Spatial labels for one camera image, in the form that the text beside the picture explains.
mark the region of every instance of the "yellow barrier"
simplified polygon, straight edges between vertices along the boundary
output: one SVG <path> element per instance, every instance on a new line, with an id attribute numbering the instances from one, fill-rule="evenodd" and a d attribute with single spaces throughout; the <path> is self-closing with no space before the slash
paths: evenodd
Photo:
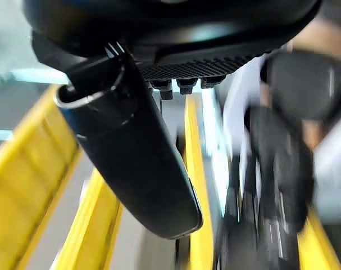
<path id="1" fill-rule="evenodd" d="M 70 178 L 78 145 L 51 87 L 0 147 L 0 269 L 24 269 Z"/>
<path id="2" fill-rule="evenodd" d="M 335 251 L 313 210 L 298 241 L 301 269 L 341 270 Z"/>
<path id="3" fill-rule="evenodd" d="M 190 235 L 189 270 L 210 270 L 213 263 L 213 232 L 206 178 L 198 130 L 196 102 L 187 98 L 185 104 L 185 163 L 188 175 L 203 212 L 203 227 Z"/>
<path id="4" fill-rule="evenodd" d="M 94 170 L 56 263 L 56 269 L 108 269 L 122 214 L 122 205 Z"/>

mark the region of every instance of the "black handle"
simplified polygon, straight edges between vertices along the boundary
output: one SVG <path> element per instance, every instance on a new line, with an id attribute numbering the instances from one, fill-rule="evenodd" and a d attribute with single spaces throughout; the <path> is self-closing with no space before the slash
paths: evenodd
<path id="1" fill-rule="evenodd" d="M 85 96 L 61 87 L 57 106 L 104 180 L 146 228 L 168 239 L 199 229 L 196 195 L 151 93 L 127 61 L 109 61 L 112 79 L 102 89 Z"/>

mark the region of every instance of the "gray floor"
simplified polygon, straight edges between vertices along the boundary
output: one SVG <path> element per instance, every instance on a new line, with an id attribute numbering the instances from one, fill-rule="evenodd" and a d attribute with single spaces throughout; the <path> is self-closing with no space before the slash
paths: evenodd
<path id="1" fill-rule="evenodd" d="M 12 131 L 47 89 L 47 84 L 0 83 L 0 130 Z"/>

